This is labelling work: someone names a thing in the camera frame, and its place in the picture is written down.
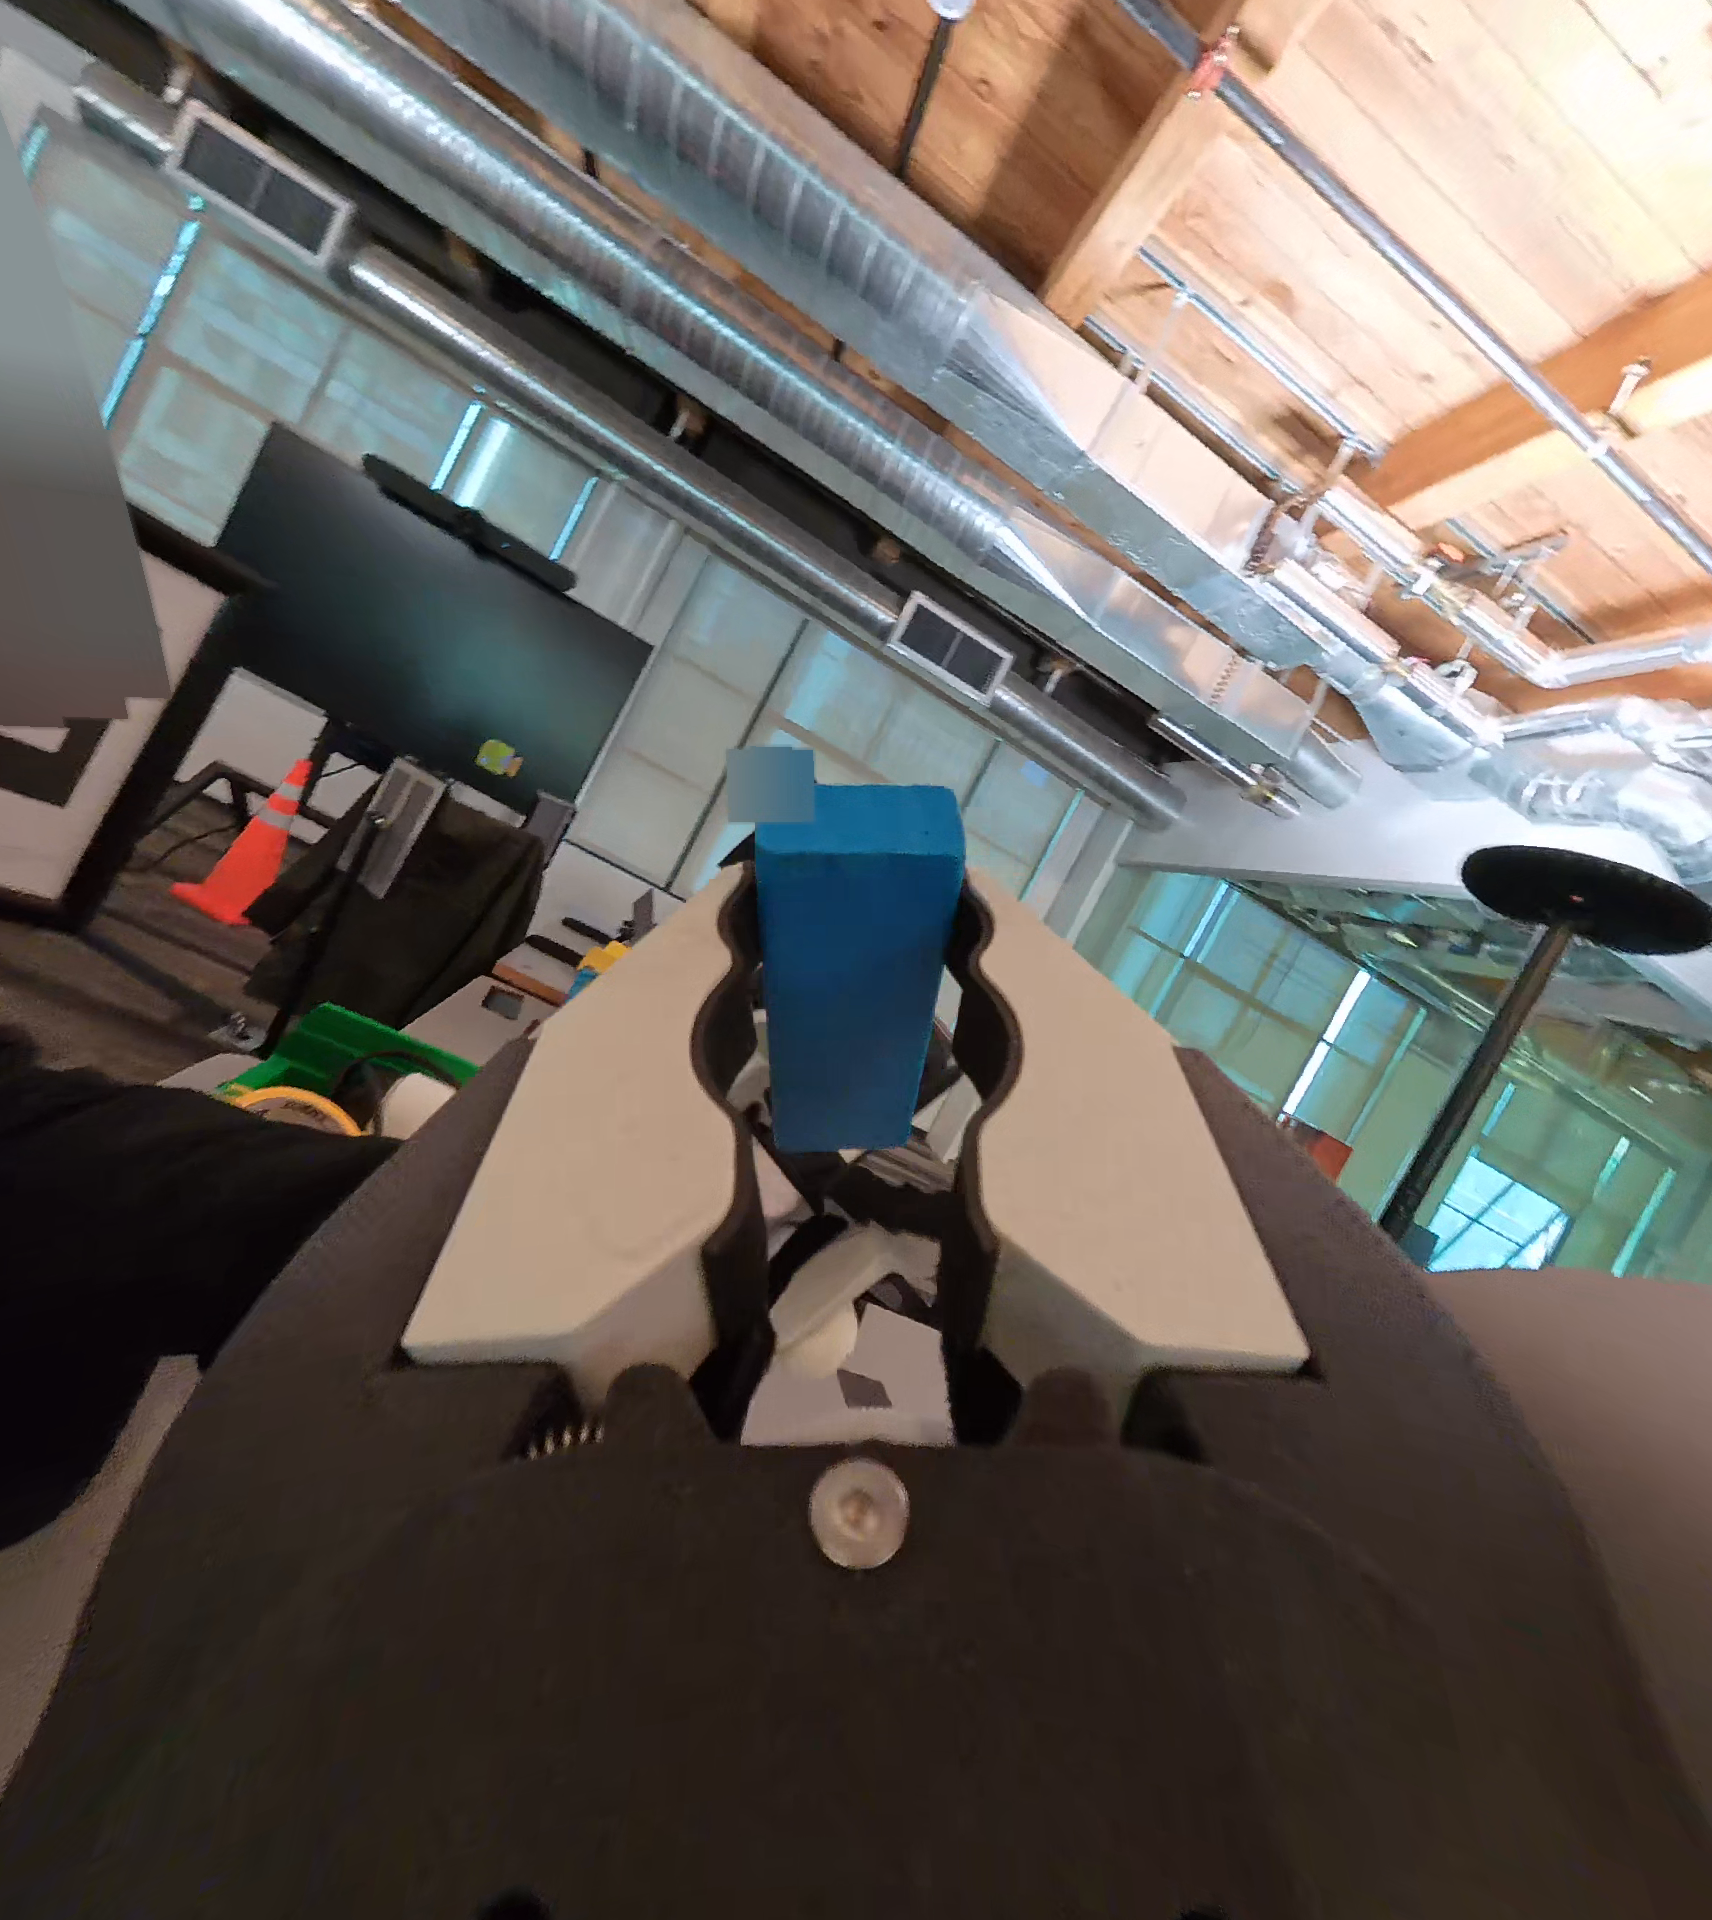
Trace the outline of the black floor lamp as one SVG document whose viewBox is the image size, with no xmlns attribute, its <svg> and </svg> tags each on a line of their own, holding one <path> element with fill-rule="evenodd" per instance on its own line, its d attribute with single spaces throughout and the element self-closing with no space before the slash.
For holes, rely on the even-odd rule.
<svg viewBox="0 0 1712 1920">
<path fill-rule="evenodd" d="M 1403 1169 L 1377 1227 L 1406 1247 L 1435 1179 L 1463 1137 L 1534 1014 L 1566 949 L 1590 945 L 1628 957 L 1679 957 L 1712 946 L 1712 906 L 1683 885 L 1602 856 L 1532 844 L 1470 852 L 1459 881 L 1483 911 L 1529 927 L 1535 939 Z"/>
</svg>

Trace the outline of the blue wooden block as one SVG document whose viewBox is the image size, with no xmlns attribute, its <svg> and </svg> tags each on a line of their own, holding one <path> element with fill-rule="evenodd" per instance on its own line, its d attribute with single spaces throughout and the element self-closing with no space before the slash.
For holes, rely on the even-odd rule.
<svg viewBox="0 0 1712 1920">
<path fill-rule="evenodd" d="M 817 784 L 807 820 L 753 830 L 771 1144 L 902 1147 L 924 1109 L 965 879 L 939 784 Z"/>
</svg>

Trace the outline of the dark cloth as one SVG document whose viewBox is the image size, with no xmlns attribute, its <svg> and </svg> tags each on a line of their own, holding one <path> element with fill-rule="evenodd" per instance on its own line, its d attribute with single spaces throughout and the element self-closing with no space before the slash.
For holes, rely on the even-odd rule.
<svg viewBox="0 0 1712 1920">
<path fill-rule="evenodd" d="M 270 942 L 244 981 L 244 999 L 275 1007 L 295 983 L 366 808 L 366 798 L 351 804 L 250 905 L 247 922 Z M 336 1004 L 405 1028 L 521 946 L 539 902 L 543 852 L 523 826 L 446 795 L 386 896 L 360 885 L 347 892 L 293 1014 Z"/>
</svg>

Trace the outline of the person's left forearm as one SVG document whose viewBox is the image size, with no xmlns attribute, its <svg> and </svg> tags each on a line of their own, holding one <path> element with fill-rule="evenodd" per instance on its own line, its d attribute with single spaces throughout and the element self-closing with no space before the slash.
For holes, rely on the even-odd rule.
<svg viewBox="0 0 1712 1920">
<path fill-rule="evenodd" d="M 0 1552 L 97 1476 L 158 1365 L 218 1356 L 394 1152 L 46 1066 L 0 1020 Z"/>
</svg>

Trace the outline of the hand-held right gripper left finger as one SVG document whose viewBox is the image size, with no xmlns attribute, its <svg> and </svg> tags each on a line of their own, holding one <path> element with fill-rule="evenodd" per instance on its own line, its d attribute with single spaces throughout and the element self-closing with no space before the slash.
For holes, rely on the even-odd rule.
<svg viewBox="0 0 1712 1920">
<path fill-rule="evenodd" d="M 753 1139 L 752 868 L 723 868 L 535 1032 L 409 1320 L 418 1367 L 537 1363 L 579 1404 L 664 1367 L 743 1404 L 773 1351 Z"/>
</svg>

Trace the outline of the duct vent grille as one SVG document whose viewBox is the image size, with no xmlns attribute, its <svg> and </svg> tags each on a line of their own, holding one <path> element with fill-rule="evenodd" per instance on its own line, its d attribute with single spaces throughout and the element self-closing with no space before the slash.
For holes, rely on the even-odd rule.
<svg viewBox="0 0 1712 1920">
<path fill-rule="evenodd" d="M 885 650 L 965 702 L 986 709 L 1013 667 L 1011 650 L 921 593 L 909 593 Z"/>
<path fill-rule="evenodd" d="M 254 233 L 329 266 L 353 205 L 201 102 L 179 108 L 166 171 Z"/>
</svg>

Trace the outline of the green plastic bin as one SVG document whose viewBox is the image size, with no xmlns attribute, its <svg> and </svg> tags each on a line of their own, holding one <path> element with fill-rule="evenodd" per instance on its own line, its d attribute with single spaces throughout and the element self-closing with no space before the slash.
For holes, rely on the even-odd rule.
<svg viewBox="0 0 1712 1920">
<path fill-rule="evenodd" d="M 341 1112 L 369 1121 L 399 1080 L 418 1077 L 462 1091 L 479 1069 L 464 1057 L 414 1039 L 336 1004 L 319 1004 L 293 1020 L 278 1046 L 241 1069 L 229 1093 L 298 1091 L 332 1100 Z"/>
</svg>

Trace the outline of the white paper roll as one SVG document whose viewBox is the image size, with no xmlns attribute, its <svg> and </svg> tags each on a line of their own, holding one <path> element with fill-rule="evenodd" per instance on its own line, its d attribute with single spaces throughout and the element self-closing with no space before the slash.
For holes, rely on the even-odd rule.
<svg viewBox="0 0 1712 1920">
<path fill-rule="evenodd" d="M 374 1099 L 368 1134 L 376 1140 L 411 1140 L 458 1093 L 458 1082 L 435 1074 L 399 1072 Z"/>
</svg>

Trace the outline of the black sheet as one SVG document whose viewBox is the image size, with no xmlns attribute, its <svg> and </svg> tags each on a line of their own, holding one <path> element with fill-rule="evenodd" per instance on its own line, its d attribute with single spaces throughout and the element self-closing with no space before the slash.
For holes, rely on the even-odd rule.
<svg viewBox="0 0 1712 1920">
<path fill-rule="evenodd" d="M 1712 1824 L 1712 1286 L 1577 1268 L 1430 1286 L 1570 1492 Z"/>
</svg>

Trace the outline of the orange traffic cone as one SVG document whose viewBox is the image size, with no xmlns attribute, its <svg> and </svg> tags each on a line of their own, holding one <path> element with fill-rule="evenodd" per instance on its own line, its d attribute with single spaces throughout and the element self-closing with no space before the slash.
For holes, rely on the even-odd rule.
<svg viewBox="0 0 1712 1920">
<path fill-rule="evenodd" d="M 314 757 L 300 759 L 288 777 L 244 815 L 244 825 L 212 871 L 201 881 L 173 882 L 171 898 L 215 924 L 250 924 L 247 911 L 282 872 L 290 833 L 301 815 L 314 771 Z"/>
</svg>

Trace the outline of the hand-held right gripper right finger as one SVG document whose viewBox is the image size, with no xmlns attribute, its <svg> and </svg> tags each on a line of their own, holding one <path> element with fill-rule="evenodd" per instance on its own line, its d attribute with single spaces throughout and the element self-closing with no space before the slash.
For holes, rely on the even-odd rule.
<svg viewBox="0 0 1712 1920">
<path fill-rule="evenodd" d="M 1312 1355 L 1176 1044 L 970 871 L 946 967 L 978 1104 L 938 1311 L 951 1401 L 1070 1370 L 1107 1404 L 1160 1373 L 1297 1377 Z"/>
</svg>

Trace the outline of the silver ventilation ducts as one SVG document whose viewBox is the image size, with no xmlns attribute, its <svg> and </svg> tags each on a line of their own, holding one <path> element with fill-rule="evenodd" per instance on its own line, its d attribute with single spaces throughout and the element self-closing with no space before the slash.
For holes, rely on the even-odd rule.
<svg viewBox="0 0 1712 1920">
<path fill-rule="evenodd" d="M 1639 834 L 1712 906 L 1712 628 L 1543 646 L 1359 487 L 1272 500 L 682 5 L 452 5 L 454 50 L 983 450 L 569 167 L 371 5 L 128 5 L 166 43 L 993 604 L 1178 694 L 1203 632 L 1375 755 Z"/>
</svg>

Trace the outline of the large black screen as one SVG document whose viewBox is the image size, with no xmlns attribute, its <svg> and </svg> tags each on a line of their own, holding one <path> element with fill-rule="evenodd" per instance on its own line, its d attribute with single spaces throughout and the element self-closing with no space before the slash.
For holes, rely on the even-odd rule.
<svg viewBox="0 0 1712 1920">
<path fill-rule="evenodd" d="M 425 499 L 270 429 L 218 538 L 261 584 L 223 608 L 223 644 L 388 757 L 518 815 L 571 804 L 651 649 Z"/>
</svg>

